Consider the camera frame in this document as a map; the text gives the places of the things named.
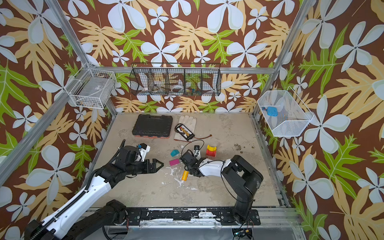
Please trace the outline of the orange cylinder wood block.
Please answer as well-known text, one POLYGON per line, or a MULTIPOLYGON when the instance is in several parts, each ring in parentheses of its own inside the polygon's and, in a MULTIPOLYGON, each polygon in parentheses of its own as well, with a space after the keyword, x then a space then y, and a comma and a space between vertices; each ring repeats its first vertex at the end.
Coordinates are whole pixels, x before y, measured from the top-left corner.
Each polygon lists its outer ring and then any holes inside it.
POLYGON ((186 181, 188 179, 188 176, 189 176, 189 171, 184 171, 182 175, 182 181, 186 181))

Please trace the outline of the red arch wood block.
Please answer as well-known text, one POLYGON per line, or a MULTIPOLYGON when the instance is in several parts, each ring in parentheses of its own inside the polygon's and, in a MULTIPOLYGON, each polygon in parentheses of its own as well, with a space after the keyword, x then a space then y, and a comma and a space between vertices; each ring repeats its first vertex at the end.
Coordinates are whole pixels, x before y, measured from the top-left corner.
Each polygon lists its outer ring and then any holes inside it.
POLYGON ((210 150, 206 151, 206 156, 207 157, 216 157, 216 154, 217 154, 216 151, 210 151, 210 150))

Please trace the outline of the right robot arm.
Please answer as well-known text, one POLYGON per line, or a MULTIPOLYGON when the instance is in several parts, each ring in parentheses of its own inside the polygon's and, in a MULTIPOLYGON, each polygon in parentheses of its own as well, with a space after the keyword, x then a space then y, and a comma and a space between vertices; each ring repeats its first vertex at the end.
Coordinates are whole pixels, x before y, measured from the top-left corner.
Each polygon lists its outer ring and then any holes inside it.
POLYGON ((185 170, 195 177, 220 177, 232 188, 229 194, 236 199, 233 218, 239 224, 245 223, 252 209, 256 192, 264 180, 263 175, 239 155, 227 160, 198 159, 199 154, 190 150, 182 153, 181 162, 185 170))

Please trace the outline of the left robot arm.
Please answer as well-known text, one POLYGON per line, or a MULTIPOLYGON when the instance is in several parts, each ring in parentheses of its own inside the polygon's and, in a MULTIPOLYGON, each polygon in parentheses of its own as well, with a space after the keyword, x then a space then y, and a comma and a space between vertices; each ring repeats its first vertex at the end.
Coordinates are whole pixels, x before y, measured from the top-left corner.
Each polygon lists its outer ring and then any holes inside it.
POLYGON ((38 222, 31 221, 25 229, 27 240, 82 240, 97 229, 121 222, 126 206, 112 200, 94 216, 80 217, 103 195, 125 178, 157 173, 164 163, 145 159, 150 147, 121 145, 104 166, 94 170, 83 189, 53 214, 38 222))

